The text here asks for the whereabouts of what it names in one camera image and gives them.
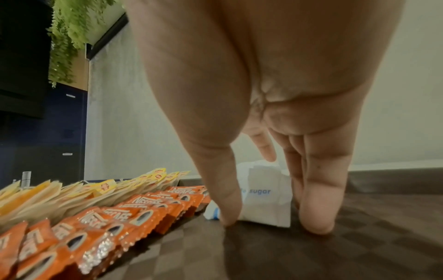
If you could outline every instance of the white wall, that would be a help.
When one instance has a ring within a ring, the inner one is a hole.
[[[441,11],[441,0],[408,2],[367,100],[352,169],[443,166]],[[91,62],[89,93],[85,179],[195,171],[149,89],[128,26]],[[238,162],[260,158],[244,136],[233,148]]]

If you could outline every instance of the white paper packet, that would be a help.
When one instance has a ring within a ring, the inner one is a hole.
[[[291,226],[291,178],[278,163],[243,162],[237,165],[243,208],[239,220],[271,226]],[[203,215],[208,220],[220,217],[220,210],[211,201]]]

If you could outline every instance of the checkered table surface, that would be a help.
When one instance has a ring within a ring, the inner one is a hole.
[[[334,232],[239,222],[225,230],[202,215],[136,244],[101,280],[441,280],[443,246],[355,209]]]

